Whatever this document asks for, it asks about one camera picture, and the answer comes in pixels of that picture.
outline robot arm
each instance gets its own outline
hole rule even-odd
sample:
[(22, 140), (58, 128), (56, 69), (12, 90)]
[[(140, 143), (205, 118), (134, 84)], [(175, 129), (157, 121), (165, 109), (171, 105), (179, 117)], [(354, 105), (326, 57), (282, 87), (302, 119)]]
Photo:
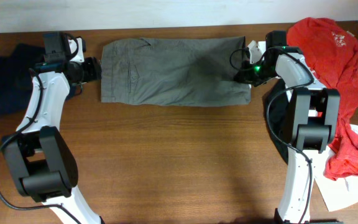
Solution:
[[(32, 80), (29, 107), (17, 130), (29, 123), (41, 100), (39, 112), (35, 121), (2, 153), (21, 195), (31, 196), (46, 206), (61, 205), (78, 220), (58, 207), (50, 207), (63, 223), (101, 224), (103, 220), (89, 208), (78, 188), (75, 159), (59, 133), (70, 85), (100, 79), (100, 65), (95, 58), (84, 58), (85, 42), (81, 37), (68, 40), (67, 34), (56, 32), (45, 34), (44, 42), (45, 62), (35, 65), (38, 77)], [(27, 158), (38, 152), (43, 152), (45, 159), (29, 162)]]
[(275, 212), (275, 222), (308, 223), (314, 181), (311, 161), (318, 158), (334, 139), (339, 93), (326, 89), (314, 77), (306, 66), (301, 50), (287, 45), (285, 31), (267, 34), (266, 42), (257, 44), (252, 41), (246, 54), (249, 59), (242, 63), (241, 70), (234, 77), (235, 81), (258, 86), (271, 78), (280, 77), (287, 89), (292, 89), (285, 92), (290, 104), (283, 136), (277, 136), (290, 145), (285, 190)]

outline wooden table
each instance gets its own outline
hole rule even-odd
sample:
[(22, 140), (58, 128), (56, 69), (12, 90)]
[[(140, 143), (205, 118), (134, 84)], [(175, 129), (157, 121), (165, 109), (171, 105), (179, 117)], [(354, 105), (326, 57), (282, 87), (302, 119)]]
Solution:
[[(340, 22), (358, 38), (358, 22)], [(130, 37), (220, 38), (245, 35), (247, 43), (293, 24), (169, 29), (85, 30), (87, 56)], [(43, 46), (42, 33), (0, 34), (0, 56), (16, 44)], [(244, 106), (195, 108), (100, 102), (100, 82), (65, 103), (60, 131), (78, 164), (79, 186), (106, 223), (229, 223), (273, 217), (283, 195), (287, 165), (266, 130), (262, 96), (275, 82), (252, 89)], [(0, 117), (0, 138), (24, 112)], [(358, 109), (352, 118), (358, 124)], [(17, 205), (34, 202), (17, 193), (3, 159), (0, 186)], [(358, 223), (358, 203), (328, 212), (316, 185), (313, 219)], [(0, 201), (0, 223), (60, 223), (50, 210), (19, 212)]]

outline red t-shirt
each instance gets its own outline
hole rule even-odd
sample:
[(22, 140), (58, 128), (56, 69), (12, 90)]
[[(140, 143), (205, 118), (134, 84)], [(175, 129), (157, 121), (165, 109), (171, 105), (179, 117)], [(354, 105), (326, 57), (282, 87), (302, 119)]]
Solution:
[(334, 141), (329, 145), (337, 154), (326, 164), (324, 175), (358, 175), (358, 135), (351, 130), (350, 118), (358, 107), (358, 41), (327, 18), (306, 18), (291, 27), (288, 44), (298, 46), (316, 78), (341, 94)]

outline gray shorts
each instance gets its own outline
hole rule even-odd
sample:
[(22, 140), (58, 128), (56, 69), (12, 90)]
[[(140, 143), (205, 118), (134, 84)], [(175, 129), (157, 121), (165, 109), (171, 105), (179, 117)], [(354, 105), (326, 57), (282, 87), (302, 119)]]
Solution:
[[(250, 86), (233, 81), (233, 50), (245, 37), (124, 39), (103, 48), (101, 101), (130, 105), (227, 106), (250, 101)], [(241, 66), (241, 54), (232, 59)]]

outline clothing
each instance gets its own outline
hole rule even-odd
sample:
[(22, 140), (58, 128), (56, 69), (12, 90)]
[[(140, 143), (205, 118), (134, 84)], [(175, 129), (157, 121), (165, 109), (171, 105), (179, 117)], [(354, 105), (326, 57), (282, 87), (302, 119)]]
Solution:
[[(351, 128), (358, 135), (358, 125), (351, 124)], [(320, 161), (313, 161), (316, 166), (313, 172), (328, 211), (336, 211), (357, 203), (358, 176), (352, 175), (337, 181), (325, 178), (323, 175), (325, 164), (332, 156), (335, 156), (335, 152), (327, 147), (322, 156)]]
[(336, 180), (358, 175), (358, 135), (350, 126), (358, 107), (357, 39), (333, 20), (306, 18), (289, 29), (287, 42), (303, 51), (322, 84), (341, 94), (335, 139), (329, 145), (337, 154), (328, 161), (325, 176)]
[[(11, 56), (0, 57), (0, 115), (27, 109), (32, 93), (29, 68), (41, 62), (44, 54), (43, 47), (18, 44)], [(66, 100), (74, 94), (72, 86)]]
[[(101, 101), (130, 105), (227, 106), (250, 102), (250, 86), (233, 81), (230, 54), (244, 37), (124, 39), (103, 48)], [(241, 54), (233, 56), (241, 66)]]

